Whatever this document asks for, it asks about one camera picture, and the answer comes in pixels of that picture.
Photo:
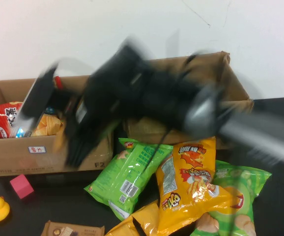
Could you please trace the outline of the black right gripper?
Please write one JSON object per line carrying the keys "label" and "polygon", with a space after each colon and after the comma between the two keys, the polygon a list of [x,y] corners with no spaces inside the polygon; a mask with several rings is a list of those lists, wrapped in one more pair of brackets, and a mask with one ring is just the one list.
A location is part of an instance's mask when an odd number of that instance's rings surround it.
{"label": "black right gripper", "polygon": [[[16,115],[16,136],[29,137],[38,126],[55,91],[57,65],[35,79]],[[87,158],[110,159],[113,122],[154,116],[154,67],[139,48],[125,42],[86,82],[66,124],[65,165],[79,168]]]}

